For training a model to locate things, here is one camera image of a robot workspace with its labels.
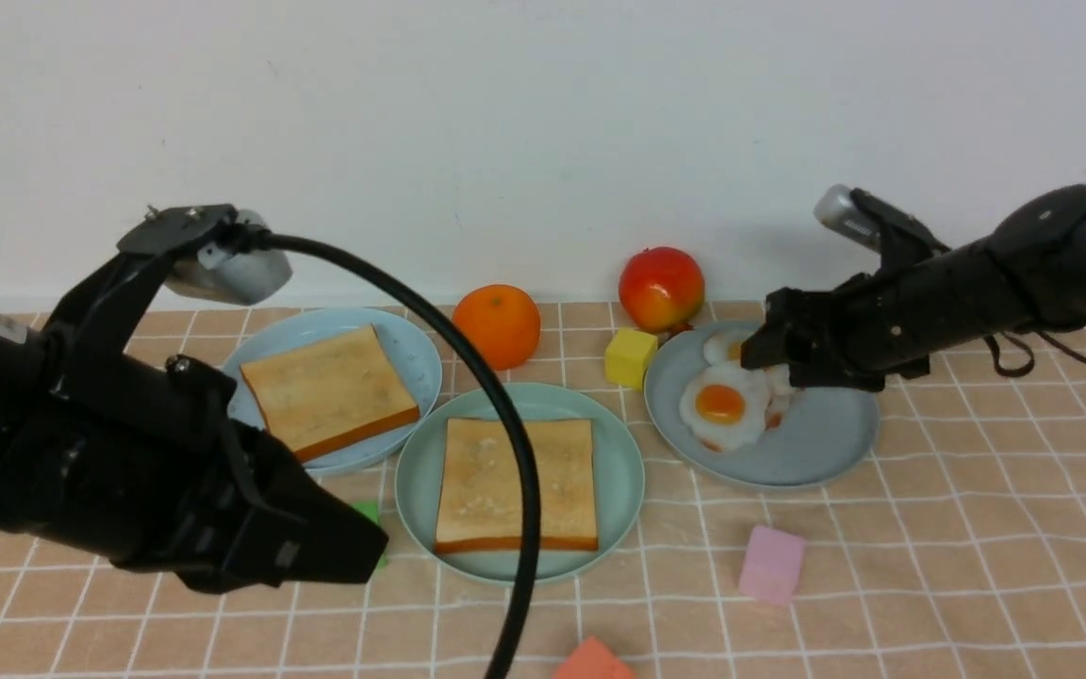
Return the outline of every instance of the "bread slice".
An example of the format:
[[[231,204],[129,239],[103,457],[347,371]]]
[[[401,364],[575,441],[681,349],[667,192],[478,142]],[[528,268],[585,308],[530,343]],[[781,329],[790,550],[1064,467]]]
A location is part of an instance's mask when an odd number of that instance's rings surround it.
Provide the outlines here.
[[[370,325],[242,364],[241,377],[302,463],[421,417]]]
[[[543,549],[597,551],[592,423],[527,422],[526,433],[540,470]],[[505,426],[449,419],[435,554],[517,550],[521,542],[521,486]]]

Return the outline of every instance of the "apple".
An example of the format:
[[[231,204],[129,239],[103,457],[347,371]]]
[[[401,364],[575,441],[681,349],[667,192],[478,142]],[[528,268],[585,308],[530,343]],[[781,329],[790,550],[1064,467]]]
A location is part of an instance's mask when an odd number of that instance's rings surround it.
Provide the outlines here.
[[[703,268],[677,248],[648,248],[626,263],[619,301],[640,330],[685,330],[706,301]]]

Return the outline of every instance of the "mint green plate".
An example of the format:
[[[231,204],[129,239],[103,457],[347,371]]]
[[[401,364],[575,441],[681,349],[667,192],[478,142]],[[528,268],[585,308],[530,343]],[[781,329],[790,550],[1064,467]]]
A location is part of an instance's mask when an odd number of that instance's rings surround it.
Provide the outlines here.
[[[592,420],[594,425],[594,493],[597,504],[597,552],[544,550],[535,582],[577,576],[619,546],[643,505],[643,456],[622,420],[597,401],[552,383],[505,383],[522,419]],[[452,417],[496,419],[482,390],[469,391],[430,413],[404,442],[396,464],[396,511],[414,541],[444,566],[482,582],[510,586],[518,552],[434,554],[434,525],[443,490],[446,422]]]

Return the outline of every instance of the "light blue plate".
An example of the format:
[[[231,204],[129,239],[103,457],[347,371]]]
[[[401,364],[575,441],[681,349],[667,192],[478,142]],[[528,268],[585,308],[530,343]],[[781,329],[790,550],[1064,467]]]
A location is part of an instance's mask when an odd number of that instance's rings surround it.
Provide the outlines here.
[[[522,419],[592,420],[594,425],[594,499],[597,505],[597,552],[543,550],[535,582],[554,582],[577,576],[615,551],[639,518],[643,505],[643,456],[631,431],[615,413],[597,401],[552,383],[505,383]],[[438,408],[409,436],[396,464],[396,511],[414,541],[433,554],[439,500],[443,494],[446,422],[452,417],[496,419],[482,390]],[[494,584],[514,583],[518,552],[433,554],[463,576]]]
[[[388,458],[426,420],[426,414],[434,407],[443,388],[443,361],[430,337],[405,318],[388,312],[365,309],[317,310],[285,318],[250,337],[225,361],[225,375],[238,381],[237,394],[229,401],[229,417],[247,425],[266,428],[258,404],[254,401],[254,393],[247,387],[245,379],[241,378],[241,364],[327,340],[365,325],[375,326],[375,335],[379,337],[383,352],[388,354],[401,379],[404,379],[405,388],[418,401],[418,408],[424,417],[413,425],[401,426],[400,429],[307,461],[304,466],[313,473],[341,474],[370,467]]]
[[[665,342],[647,367],[643,397],[660,436],[695,468],[759,489],[801,489],[829,482],[866,458],[879,435],[879,401],[857,390],[804,390],[790,404],[782,426],[731,453],[708,450],[694,438],[677,404],[686,383],[708,366],[703,343],[723,330],[757,330],[759,324],[721,320],[700,325]]]

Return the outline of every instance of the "yellow cube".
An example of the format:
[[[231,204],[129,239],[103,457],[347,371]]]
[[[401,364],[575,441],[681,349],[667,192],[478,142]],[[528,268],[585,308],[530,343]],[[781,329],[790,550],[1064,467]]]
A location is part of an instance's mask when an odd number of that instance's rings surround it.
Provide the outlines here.
[[[619,330],[606,348],[606,381],[631,390],[643,390],[643,375],[656,355],[660,340],[640,330]]]

